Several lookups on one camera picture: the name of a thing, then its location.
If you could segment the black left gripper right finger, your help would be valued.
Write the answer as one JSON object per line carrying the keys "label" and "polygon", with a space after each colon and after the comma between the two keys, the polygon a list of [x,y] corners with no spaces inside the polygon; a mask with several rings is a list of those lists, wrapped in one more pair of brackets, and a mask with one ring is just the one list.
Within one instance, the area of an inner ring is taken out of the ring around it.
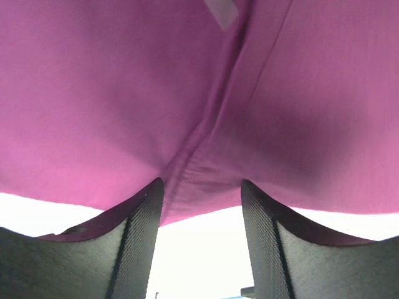
{"label": "black left gripper right finger", "polygon": [[249,180],[241,204],[256,298],[398,298],[398,237],[330,229]]}

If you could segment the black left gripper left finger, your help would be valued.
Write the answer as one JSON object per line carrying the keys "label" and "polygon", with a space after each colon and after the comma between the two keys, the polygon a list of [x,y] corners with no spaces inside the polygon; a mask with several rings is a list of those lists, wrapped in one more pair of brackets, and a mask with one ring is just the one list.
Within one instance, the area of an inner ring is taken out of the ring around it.
{"label": "black left gripper left finger", "polygon": [[2,298],[145,298],[164,185],[59,235],[1,229]]}

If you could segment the purple cloth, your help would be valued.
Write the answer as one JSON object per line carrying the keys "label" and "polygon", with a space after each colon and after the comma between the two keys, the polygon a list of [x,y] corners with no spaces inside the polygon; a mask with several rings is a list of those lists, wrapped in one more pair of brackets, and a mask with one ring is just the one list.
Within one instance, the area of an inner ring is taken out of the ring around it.
{"label": "purple cloth", "polygon": [[397,1],[2,1],[1,191],[163,224],[398,210]]}

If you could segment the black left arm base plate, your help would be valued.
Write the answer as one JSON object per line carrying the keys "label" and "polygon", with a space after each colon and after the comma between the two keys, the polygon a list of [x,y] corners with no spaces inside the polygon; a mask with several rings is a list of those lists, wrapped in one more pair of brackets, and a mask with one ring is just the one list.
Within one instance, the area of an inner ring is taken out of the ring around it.
{"label": "black left arm base plate", "polygon": [[254,287],[245,287],[241,289],[241,296],[243,298],[255,299],[256,293]]}

